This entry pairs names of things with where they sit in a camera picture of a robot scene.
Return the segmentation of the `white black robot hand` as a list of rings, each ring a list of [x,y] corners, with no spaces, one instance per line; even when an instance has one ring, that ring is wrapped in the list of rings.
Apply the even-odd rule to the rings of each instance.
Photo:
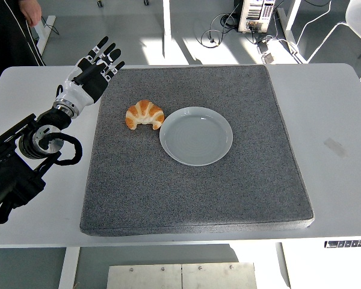
[[[86,56],[75,64],[62,85],[58,87],[53,107],[69,117],[78,117],[86,106],[96,103],[111,79],[125,65],[118,62],[121,50],[116,44],[107,45],[105,36]]]

